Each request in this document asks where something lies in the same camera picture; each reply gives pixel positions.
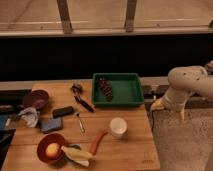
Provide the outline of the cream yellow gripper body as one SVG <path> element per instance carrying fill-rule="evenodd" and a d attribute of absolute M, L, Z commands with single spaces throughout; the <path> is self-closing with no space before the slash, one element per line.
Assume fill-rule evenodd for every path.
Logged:
<path fill-rule="evenodd" d="M 150 107 L 151 111 L 168 109 L 180 116 L 180 120 L 185 120 L 185 104 L 175 103 L 166 98 L 157 99 Z"/>

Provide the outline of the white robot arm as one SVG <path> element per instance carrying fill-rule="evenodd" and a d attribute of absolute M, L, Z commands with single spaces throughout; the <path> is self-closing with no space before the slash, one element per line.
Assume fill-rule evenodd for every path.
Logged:
<path fill-rule="evenodd" d="M 175 67 L 168 73 L 169 88 L 150 107 L 151 111 L 168 109 L 185 119 L 185 105 L 197 93 L 213 100 L 213 60 L 205 66 Z"/>

